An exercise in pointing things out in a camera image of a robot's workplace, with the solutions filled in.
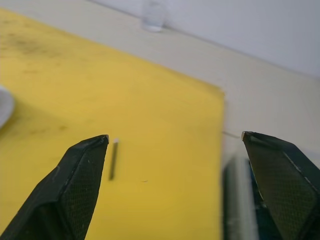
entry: white surface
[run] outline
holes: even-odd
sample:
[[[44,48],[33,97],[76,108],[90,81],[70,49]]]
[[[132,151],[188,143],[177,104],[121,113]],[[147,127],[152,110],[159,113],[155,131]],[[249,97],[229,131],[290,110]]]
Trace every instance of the white surface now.
[[[320,81],[314,78],[173,30],[147,32],[135,17],[88,1],[0,0],[0,7],[220,86],[229,133],[259,132],[320,153]],[[226,135],[225,159],[241,144]]]
[[[141,16],[143,0],[92,0]],[[163,0],[177,30],[320,77],[319,0]]]
[[[9,120],[15,108],[15,101],[3,86],[0,85],[0,129]]]

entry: yellow mat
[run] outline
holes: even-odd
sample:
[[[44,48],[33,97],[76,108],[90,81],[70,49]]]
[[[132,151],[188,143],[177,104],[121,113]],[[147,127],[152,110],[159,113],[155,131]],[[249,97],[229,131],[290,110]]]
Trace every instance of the yellow mat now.
[[[0,34],[16,99],[0,130],[0,232],[69,146],[109,134],[115,178],[110,144],[87,240],[220,239],[219,89],[3,9]]]

